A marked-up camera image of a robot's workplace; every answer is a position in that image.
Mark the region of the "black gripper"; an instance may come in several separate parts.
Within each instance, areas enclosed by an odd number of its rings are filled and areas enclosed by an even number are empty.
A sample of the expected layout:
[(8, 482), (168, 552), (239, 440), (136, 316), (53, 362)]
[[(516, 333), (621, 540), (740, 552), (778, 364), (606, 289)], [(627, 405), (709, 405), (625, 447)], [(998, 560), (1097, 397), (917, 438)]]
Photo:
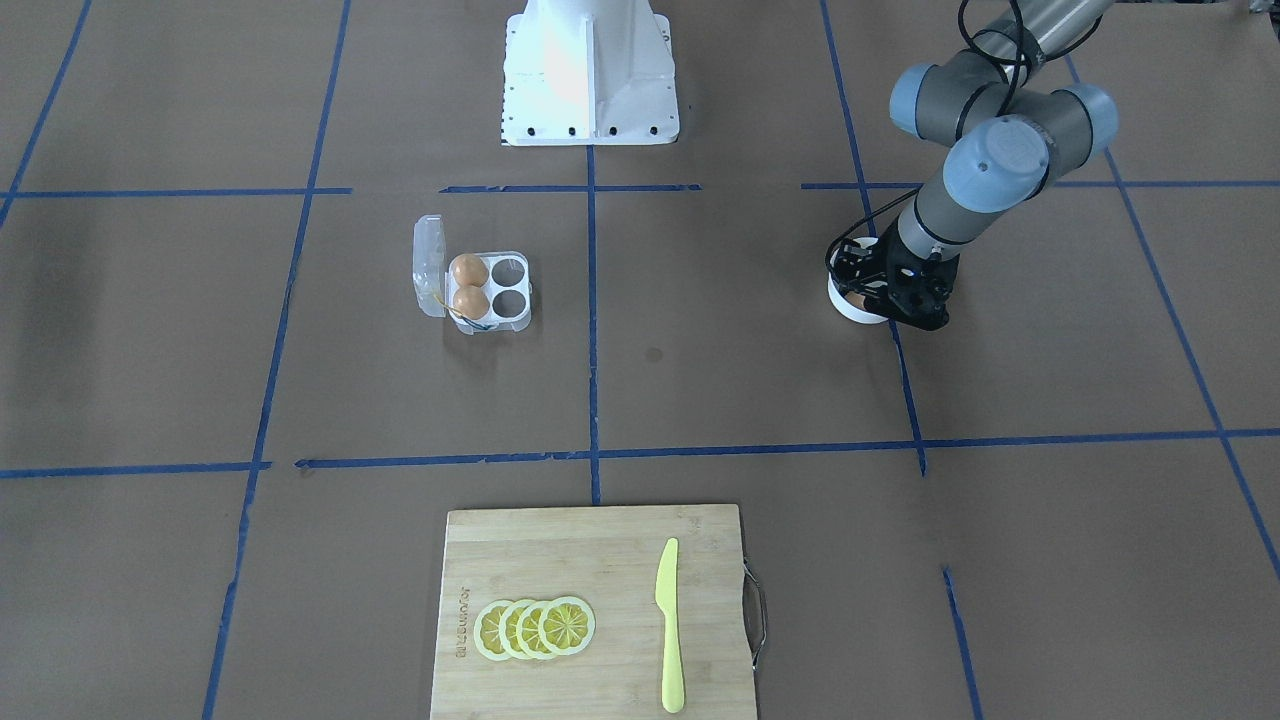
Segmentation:
[(922, 331), (946, 327), (960, 258), (943, 260), (937, 252), (919, 258), (899, 238), (881, 238), (877, 247), (882, 284), (873, 288), (870, 313)]

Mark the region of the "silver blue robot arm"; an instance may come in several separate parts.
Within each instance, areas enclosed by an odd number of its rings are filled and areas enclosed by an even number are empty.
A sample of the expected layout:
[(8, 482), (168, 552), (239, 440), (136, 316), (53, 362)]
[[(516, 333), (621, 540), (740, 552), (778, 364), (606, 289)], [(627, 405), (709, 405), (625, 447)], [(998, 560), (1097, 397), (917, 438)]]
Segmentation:
[(891, 120), (947, 155), (874, 243), (829, 260), (829, 283), (842, 300), (873, 318), (945, 327), (963, 249), (1108, 149), (1119, 110), (1105, 90), (1027, 88), (1085, 42), (1107, 10), (1106, 1), (1011, 1), (982, 29), (960, 24), (965, 45), (945, 64), (901, 74)]

